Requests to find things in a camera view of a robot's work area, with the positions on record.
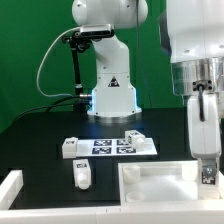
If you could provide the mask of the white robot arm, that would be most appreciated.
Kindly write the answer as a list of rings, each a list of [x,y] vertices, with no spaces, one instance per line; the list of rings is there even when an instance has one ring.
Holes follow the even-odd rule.
[[[130,83],[129,48],[114,33],[138,27],[147,0],[74,0],[79,35],[93,43],[96,85],[88,114],[113,119],[141,112]],[[160,43],[170,55],[173,92],[187,99],[190,151],[203,185],[218,181],[221,94],[224,92],[224,0],[166,0]]]

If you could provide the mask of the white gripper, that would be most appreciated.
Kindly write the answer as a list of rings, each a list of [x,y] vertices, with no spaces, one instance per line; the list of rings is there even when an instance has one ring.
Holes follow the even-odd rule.
[[[217,165],[214,158],[221,155],[220,122],[215,94],[203,96],[203,111],[205,120],[201,121],[198,97],[191,96],[187,103],[189,145],[194,158],[207,159],[202,161],[202,183],[215,185]]]

